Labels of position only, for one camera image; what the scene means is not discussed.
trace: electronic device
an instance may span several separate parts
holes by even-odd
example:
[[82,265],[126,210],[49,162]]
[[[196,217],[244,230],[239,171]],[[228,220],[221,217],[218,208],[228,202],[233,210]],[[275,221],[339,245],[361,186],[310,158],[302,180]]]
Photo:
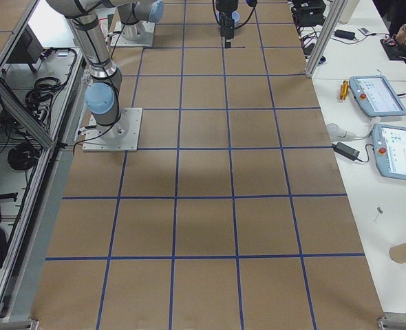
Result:
[[406,180],[406,128],[375,124],[372,137],[381,175]]
[[292,15],[298,27],[323,25],[325,3],[323,0],[292,0]]
[[33,33],[30,26],[27,24],[22,35],[19,37],[17,44],[12,50],[7,63],[24,63],[28,64],[32,71],[32,64],[35,64],[39,60],[39,56],[43,51],[43,46],[40,44],[38,38]]
[[369,31],[368,29],[365,29],[364,27],[362,27],[362,28],[360,28],[360,29],[358,29],[358,30],[359,30],[359,32],[360,32],[361,34],[363,34],[364,36],[370,34],[370,31]]
[[311,14],[323,14],[325,3],[323,0],[292,0],[293,7]]
[[338,38],[353,40],[356,34],[350,31],[336,30],[334,31],[334,36],[337,36]]
[[406,108],[384,76],[361,76],[349,79],[350,89],[369,117],[404,116]]
[[332,144],[332,146],[335,153],[341,154],[342,156],[347,157],[349,160],[357,160],[357,157],[359,156],[358,150],[342,142]]

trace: white cylindrical object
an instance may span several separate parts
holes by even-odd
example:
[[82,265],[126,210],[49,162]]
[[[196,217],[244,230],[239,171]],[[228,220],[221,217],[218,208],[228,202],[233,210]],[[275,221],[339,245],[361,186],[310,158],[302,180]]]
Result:
[[343,9],[341,18],[339,19],[340,24],[347,24],[356,9],[359,0],[348,0],[347,5]]

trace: yellow screwdriver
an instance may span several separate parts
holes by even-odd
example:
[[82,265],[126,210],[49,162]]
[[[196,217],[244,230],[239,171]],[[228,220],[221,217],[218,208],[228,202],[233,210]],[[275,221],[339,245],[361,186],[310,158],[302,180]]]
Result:
[[347,95],[348,95],[348,81],[344,80],[341,85],[341,93],[339,95],[339,98],[341,100],[345,100],[347,98]]

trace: power adapter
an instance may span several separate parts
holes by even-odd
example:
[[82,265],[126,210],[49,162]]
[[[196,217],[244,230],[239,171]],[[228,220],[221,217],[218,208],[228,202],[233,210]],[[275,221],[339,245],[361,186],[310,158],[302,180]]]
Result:
[[347,144],[338,142],[332,144],[332,146],[335,153],[339,153],[342,156],[347,157],[349,160],[357,160],[357,157],[359,156],[359,152]]
[[337,36],[338,38],[353,40],[356,34],[350,31],[336,30],[334,31],[334,36]]

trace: grid square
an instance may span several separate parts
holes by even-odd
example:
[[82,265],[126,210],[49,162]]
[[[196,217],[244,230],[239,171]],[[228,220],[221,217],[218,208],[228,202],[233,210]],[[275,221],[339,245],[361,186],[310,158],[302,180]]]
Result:
[[270,84],[277,108],[319,107],[313,82],[305,76],[270,77]]
[[168,329],[170,283],[169,260],[112,261],[100,328]]
[[230,109],[272,108],[267,77],[227,77],[226,80]]
[[186,48],[183,62],[184,74],[223,74],[223,53],[221,48]]
[[136,75],[139,71],[141,57],[141,48],[116,48],[113,61],[119,66],[122,74]]
[[0,3],[0,15],[3,15],[3,27],[0,30],[14,31],[30,0],[6,0]]
[[183,25],[182,24],[157,24],[153,47],[182,47]]
[[216,23],[213,25],[185,25],[185,47],[221,47],[222,39]]
[[320,109],[278,110],[277,118],[284,146],[329,146]]
[[183,20],[184,5],[178,3],[166,3],[164,5],[161,24],[183,24]]
[[178,110],[144,110],[139,148],[175,148],[178,140]]
[[[249,17],[250,15],[250,11],[252,10],[251,7],[249,7],[249,5],[247,3],[238,3],[238,9],[237,12],[239,14],[239,23],[243,23],[246,21],[246,19]],[[255,14],[252,14],[252,17],[250,18],[248,24],[252,24],[252,23],[256,23],[257,19],[255,18]]]
[[286,149],[292,194],[343,194],[345,188],[331,148]]
[[261,48],[231,48],[224,52],[226,74],[266,74]]
[[144,49],[140,74],[172,75],[182,72],[182,50],[153,48]]
[[123,158],[124,153],[84,153],[78,150],[70,167],[64,196],[117,196]]
[[123,199],[119,204],[114,256],[171,255],[172,199]]
[[135,107],[178,109],[180,77],[139,77]]
[[140,150],[127,160],[122,196],[174,196],[177,151]]
[[227,148],[228,125],[225,111],[182,111],[182,148]]
[[215,17],[212,7],[207,3],[188,3],[186,5],[186,23],[198,24],[214,24]]
[[240,329],[235,260],[175,262],[173,329]]
[[31,317],[46,330],[95,329],[106,265],[96,260],[45,262]]
[[245,329],[313,329],[298,258],[243,259],[240,265]]
[[230,110],[229,121],[232,147],[279,146],[273,110]]
[[231,196],[229,152],[180,151],[179,196]]
[[119,91],[119,106],[132,107],[136,77],[122,77],[122,84]]
[[259,31],[264,47],[301,47],[293,23],[260,24]]
[[288,3],[261,3],[257,6],[260,23],[293,23]]
[[280,150],[232,151],[236,196],[287,194]]
[[175,246],[177,256],[235,255],[232,200],[180,199]]
[[116,200],[63,200],[48,256],[107,256]]
[[223,77],[183,77],[182,108],[225,109]]
[[232,41],[233,47],[261,47],[259,30],[257,24],[247,24],[235,31],[235,38]]
[[365,257],[307,258],[317,328],[375,329],[383,315]]
[[241,255],[298,254],[290,200],[235,200],[238,248]]
[[302,74],[306,60],[301,48],[265,48],[269,74]]
[[293,202],[304,253],[363,253],[347,197],[300,197]]

